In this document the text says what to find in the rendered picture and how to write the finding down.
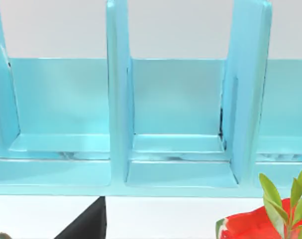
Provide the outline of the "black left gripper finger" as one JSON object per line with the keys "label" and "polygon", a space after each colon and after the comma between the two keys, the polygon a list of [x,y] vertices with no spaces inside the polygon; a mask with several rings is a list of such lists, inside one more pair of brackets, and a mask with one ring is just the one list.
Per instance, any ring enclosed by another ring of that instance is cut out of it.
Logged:
{"label": "black left gripper finger", "polygon": [[98,197],[54,239],[106,239],[105,197]]}

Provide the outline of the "light blue rack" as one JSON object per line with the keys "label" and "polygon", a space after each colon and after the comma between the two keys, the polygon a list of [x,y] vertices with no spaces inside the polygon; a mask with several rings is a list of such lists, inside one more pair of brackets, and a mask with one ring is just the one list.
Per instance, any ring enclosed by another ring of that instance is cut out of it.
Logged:
{"label": "light blue rack", "polygon": [[0,0],[0,195],[283,197],[302,56],[272,0]]}

